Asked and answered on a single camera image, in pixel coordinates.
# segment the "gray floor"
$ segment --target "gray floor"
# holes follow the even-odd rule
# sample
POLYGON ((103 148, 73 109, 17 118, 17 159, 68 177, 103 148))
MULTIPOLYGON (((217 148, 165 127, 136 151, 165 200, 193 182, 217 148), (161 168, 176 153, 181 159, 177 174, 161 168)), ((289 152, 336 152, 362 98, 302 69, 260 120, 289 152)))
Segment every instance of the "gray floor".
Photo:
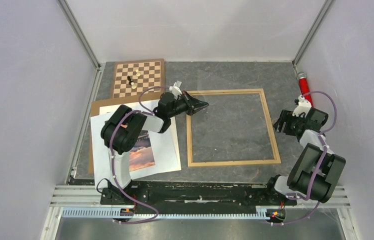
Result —
MULTIPOLYGON (((288 209, 286 222, 309 210, 288 209)), ((270 226, 262 220, 165 219, 119 225, 105 218, 62 218, 58 240, 344 240, 337 210, 319 209, 300 223, 270 226)))
MULTIPOLYGON (((166 85, 170 86, 175 81, 181 81, 182 89, 186 91, 263 88, 272 122, 277 120, 281 110, 294 109, 294 99, 300 94, 292 64, 287 62, 166 62, 165 67, 166 85)), ((110 97, 113 69, 113 62, 106 63, 96 100, 110 97)), ((212 99, 217 100, 218 98, 209 97, 207 99, 211 103, 212 99)), ((249 100, 240 96, 238 98, 239 106, 242 104, 243 108, 246 101, 249 100)), ((226 112, 230 112, 232 109, 233 112, 238 113, 236 104, 230 103, 226 106, 226 112)), ((220 119, 219 127, 207 129, 206 136, 209 139, 217 140, 221 138, 221 129, 233 131, 231 134, 235 133, 234 131, 249 133, 243 137, 228 138, 231 140, 231 144, 220 144, 214 150, 217 149, 219 153, 228 152, 228 148, 234 143, 238 145, 235 149, 237 152, 244 151, 241 154, 239 153, 239 160, 251 157, 250 153, 254 153, 252 150, 258 150, 254 148, 256 146, 250 145, 249 141, 261 142, 259 139, 267 136, 268 131, 261 127, 251 130, 249 124, 242 124, 242 122, 257 117, 259 116, 256 115, 255 111, 247 109, 242 110, 241 114, 225 116, 225 118, 220 119)), ((187 167, 186 117, 184 114, 176 117, 176 127, 182 170, 155 174, 142 178, 142 180, 266 183, 270 177, 276 174, 288 175, 302 152, 302 147, 294 137, 276 133, 281 164, 189 168, 187 167)), ((193 126, 192 128, 193 132, 198 129, 198 127, 193 126)), ((94 178, 92 174, 88 174, 89 137, 90 128, 84 136, 79 155, 76 172, 76 178, 78 179, 94 178)), ((196 140, 193 140, 193 145, 196 145, 197 153, 209 157, 210 148, 199 149, 197 148, 198 142, 194 141, 196 140)), ((265 158, 267 155, 264 152, 258 151, 257 153, 257 157, 261 158, 265 158)))

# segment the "red tube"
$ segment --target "red tube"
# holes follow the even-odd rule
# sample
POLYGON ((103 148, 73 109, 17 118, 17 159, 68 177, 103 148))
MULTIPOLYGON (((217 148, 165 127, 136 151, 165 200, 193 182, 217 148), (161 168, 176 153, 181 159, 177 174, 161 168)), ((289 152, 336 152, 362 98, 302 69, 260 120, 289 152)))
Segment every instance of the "red tube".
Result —
MULTIPOLYGON (((306 74, 304 73, 299 73, 298 76, 300 76, 298 78, 298 81, 299 81, 299 87, 300 87, 300 92, 303 94, 307 94, 309 93, 309 86, 308 86, 308 81, 306 79, 306 74)), ((311 95, 307 95, 305 96, 305 99, 308 100, 310 102, 310 105, 313 107, 314 106, 314 103, 312 102, 312 97, 311 95)))

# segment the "white wall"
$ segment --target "white wall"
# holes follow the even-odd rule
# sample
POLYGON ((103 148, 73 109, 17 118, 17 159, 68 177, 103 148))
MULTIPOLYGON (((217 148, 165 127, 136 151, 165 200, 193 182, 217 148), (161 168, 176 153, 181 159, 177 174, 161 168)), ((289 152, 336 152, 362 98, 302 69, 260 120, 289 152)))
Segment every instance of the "white wall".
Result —
POLYGON ((291 61, 324 0, 68 0, 100 62, 291 61))
POLYGON ((38 239, 94 68, 55 0, 0 0, 0 239, 38 239))
MULTIPOLYGON (((364 240, 374 240, 374 1, 336 1, 299 68, 312 90, 328 92, 338 108, 327 142, 346 158, 346 187, 364 240)), ((328 100, 317 108, 332 113, 328 100)))

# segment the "white paper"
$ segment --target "white paper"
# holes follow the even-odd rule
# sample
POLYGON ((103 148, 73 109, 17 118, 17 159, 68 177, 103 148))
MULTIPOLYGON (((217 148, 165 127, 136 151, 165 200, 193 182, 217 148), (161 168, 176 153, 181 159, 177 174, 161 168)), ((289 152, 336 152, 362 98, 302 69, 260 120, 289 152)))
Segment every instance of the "white paper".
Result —
MULTIPOLYGON (((157 106, 158 100, 145 101, 142 103, 149 109, 152 109, 153 106, 157 106)), ((129 106, 133 110, 144 110, 143 107, 141 107, 138 103, 129 103, 125 105, 129 106)), ((90 118, 94 182, 96 184, 103 178, 107 178, 109 180, 112 179, 108 148, 104 145, 104 141, 100 137, 100 132, 105 125, 105 121, 109 120, 119 106, 120 105, 101 107, 99 110, 100 115, 90 118)), ((157 173, 181 170, 175 119, 171 119, 171 126, 169 127, 169 130, 164 133, 149 131, 149 137, 155 165, 131 171, 131 178, 138 179, 157 173)), ((99 188, 103 188, 105 186, 105 181, 102 181, 99 188)))

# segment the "empty picture frame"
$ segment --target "empty picture frame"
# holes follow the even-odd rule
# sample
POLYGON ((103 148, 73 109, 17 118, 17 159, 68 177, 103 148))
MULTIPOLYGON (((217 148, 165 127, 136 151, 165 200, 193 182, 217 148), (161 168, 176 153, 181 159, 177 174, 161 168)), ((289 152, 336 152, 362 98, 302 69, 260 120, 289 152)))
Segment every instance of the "empty picture frame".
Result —
POLYGON ((259 95, 262 104, 263 115, 266 123, 266 128, 269 135, 269 142, 272 149, 273 159, 250 159, 250 160, 224 160, 224 161, 193 161, 193 137, 192 137, 192 119, 187 115, 187 165, 188 167, 212 167, 212 166, 240 166, 240 165, 257 165, 257 164, 280 164, 280 153, 277 147, 276 137, 271 122, 270 111, 268 110, 267 101, 265 99, 264 90, 262 88, 255 89, 227 89, 227 90, 198 90, 189 91, 192 96, 211 96, 211 95, 245 95, 254 94, 259 95))

